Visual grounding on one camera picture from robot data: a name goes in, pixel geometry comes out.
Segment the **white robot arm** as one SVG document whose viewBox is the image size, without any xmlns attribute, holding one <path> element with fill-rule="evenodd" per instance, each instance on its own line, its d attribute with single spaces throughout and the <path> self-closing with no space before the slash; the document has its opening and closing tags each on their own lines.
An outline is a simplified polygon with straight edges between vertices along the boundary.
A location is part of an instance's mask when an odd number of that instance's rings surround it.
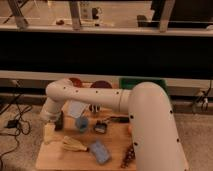
<svg viewBox="0 0 213 171">
<path fill-rule="evenodd" d="M 46 87 L 41 117 L 55 122 L 66 101 L 98 105 L 129 115 L 136 154 L 136 171 L 186 171 L 184 150 L 176 127 L 170 99 L 153 82 L 132 89 L 75 87 L 68 79 Z"/>
</svg>

